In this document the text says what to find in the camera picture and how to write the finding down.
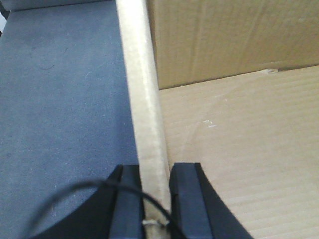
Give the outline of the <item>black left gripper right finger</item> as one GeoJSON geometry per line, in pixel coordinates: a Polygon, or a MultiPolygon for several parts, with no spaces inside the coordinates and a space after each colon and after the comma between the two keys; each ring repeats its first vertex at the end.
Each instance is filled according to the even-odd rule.
{"type": "Polygon", "coordinates": [[[171,169],[171,213],[187,239],[251,239],[210,184],[200,163],[171,169]]]}

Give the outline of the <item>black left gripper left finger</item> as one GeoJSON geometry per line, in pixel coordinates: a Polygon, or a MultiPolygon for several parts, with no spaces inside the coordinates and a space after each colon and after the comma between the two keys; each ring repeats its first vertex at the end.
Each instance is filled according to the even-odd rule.
{"type": "Polygon", "coordinates": [[[138,165],[118,165],[106,180],[74,183],[51,196],[29,223],[33,232],[47,211],[67,196],[96,191],[77,209],[35,239],[143,239],[143,198],[138,165]]]}

